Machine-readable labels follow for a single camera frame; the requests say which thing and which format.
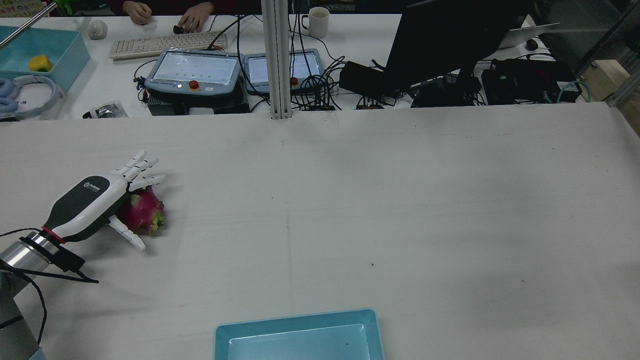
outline yellow sponge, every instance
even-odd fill
[[[53,69],[53,64],[45,54],[34,56],[29,60],[29,70],[31,71],[49,72],[51,69]]]

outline logo on robotic hand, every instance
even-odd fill
[[[84,186],[85,188],[89,188],[89,190],[91,190],[91,191],[93,191],[93,192],[95,192],[95,193],[97,193],[97,192],[99,192],[99,191],[100,191],[100,188],[99,188],[98,186],[95,186],[94,184],[91,184],[91,183],[90,183],[90,182],[88,182],[88,181],[87,181],[86,183],[84,183],[84,184],[83,184],[83,186]]]

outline robotic hand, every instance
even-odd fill
[[[42,227],[42,236],[50,241],[54,238],[62,244],[82,241],[109,224],[138,250],[144,250],[142,239],[129,230],[115,213],[129,200],[133,191],[164,180],[164,175],[140,175],[158,162],[157,158],[146,159],[146,155],[141,150],[122,168],[110,174],[89,176],[71,188],[53,205],[49,219]]]

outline touchscreen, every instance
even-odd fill
[[[197,80],[228,85],[237,58],[201,54],[167,53],[154,74],[154,79],[171,81]]]
[[[307,59],[305,60],[304,54],[295,54],[293,62],[289,64],[291,70],[291,76],[298,79],[304,79],[309,77],[309,68],[311,68],[311,75],[320,75],[320,66],[316,61],[316,57],[313,53],[305,53]],[[267,75],[267,58],[266,56],[256,56],[249,58],[249,78],[251,83],[259,84],[266,83],[268,79]]]

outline light blue tray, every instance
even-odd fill
[[[384,358],[373,309],[229,323],[216,328],[214,360]]]
[[[17,28],[0,26],[0,39]],[[29,60],[45,54],[54,65],[49,72],[29,70]],[[89,60],[82,36],[77,31],[28,28],[0,50],[0,78],[21,75],[44,75],[69,91]]]

